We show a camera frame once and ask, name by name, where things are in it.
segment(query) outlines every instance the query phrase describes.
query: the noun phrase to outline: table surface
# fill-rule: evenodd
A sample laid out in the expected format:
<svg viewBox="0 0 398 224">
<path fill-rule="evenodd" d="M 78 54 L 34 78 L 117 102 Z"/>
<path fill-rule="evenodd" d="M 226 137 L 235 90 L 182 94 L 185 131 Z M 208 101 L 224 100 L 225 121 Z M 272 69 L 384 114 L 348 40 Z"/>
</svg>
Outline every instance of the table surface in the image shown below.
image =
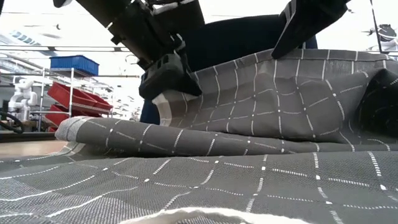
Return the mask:
<svg viewBox="0 0 398 224">
<path fill-rule="evenodd" d="M 0 143 L 0 158 L 16 156 L 42 156 L 57 152 L 66 145 L 65 141 L 32 141 Z"/>
</svg>

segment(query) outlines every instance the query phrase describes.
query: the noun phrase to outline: dark blue fabric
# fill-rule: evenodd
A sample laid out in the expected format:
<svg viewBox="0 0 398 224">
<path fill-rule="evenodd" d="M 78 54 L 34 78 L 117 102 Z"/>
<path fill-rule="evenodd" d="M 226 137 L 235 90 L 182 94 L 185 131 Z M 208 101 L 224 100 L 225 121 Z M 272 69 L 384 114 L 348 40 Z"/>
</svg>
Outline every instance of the dark blue fabric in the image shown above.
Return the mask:
<svg viewBox="0 0 398 224">
<path fill-rule="evenodd" d="M 275 47 L 284 26 L 278 15 L 254 16 L 212 22 L 181 36 L 188 64 L 197 71 Z M 318 48 L 315 37 L 306 42 L 306 48 Z M 140 122 L 160 123 L 156 105 L 145 101 Z"/>
</svg>

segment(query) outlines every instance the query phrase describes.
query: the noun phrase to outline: blue crate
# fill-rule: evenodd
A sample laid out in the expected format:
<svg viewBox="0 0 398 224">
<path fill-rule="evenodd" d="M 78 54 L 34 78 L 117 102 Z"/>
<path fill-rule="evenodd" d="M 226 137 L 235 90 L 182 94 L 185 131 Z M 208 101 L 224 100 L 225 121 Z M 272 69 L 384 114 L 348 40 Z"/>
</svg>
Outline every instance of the blue crate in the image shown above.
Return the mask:
<svg viewBox="0 0 398 224">
<path fill-rule="evenodd" d="M 98 76 L 99 64 L 82 55 L 50 57 L 50 68 L 74 68 L 88 75 Z"/>
</svg>

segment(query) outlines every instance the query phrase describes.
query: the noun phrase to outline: grid pattern fabric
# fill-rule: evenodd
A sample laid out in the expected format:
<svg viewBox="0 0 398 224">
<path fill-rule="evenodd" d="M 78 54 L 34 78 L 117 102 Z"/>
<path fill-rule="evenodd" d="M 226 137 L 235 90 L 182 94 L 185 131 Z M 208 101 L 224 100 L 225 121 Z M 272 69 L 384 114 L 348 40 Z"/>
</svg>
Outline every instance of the grid pattern fabric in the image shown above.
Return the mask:
<svg viewBox="0 0 398 224">
<path fill-rule="evenodd" d="M 71 118 L 61 151 L 1 160 L 0 223 L 119 223 L 181 207 L 398 223 L 398 63 L 270 53 L 193 73 L 199 98 L 159 96 L 163 126 Z"/>
</svg>

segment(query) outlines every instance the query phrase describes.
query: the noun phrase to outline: white humanoid robot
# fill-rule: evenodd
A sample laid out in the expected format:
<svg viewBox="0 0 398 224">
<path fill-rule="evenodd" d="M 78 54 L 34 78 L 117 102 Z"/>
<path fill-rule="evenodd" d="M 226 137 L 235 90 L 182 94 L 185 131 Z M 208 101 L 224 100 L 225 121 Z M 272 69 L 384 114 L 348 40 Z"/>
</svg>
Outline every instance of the white humanoid robot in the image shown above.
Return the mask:
<svg viewBox="0 0 398 224">
<path fill-rule="evenodd" d="M 37 94 L 32 91 L 34 82 L 32 80 L 22 79 L 15 84 L 14 96 L 8 103 L 8 111 L 17 117 L 20 121 L 28 121 L 30 115 L 30 106 L 37 104 Z"/>
</svg>

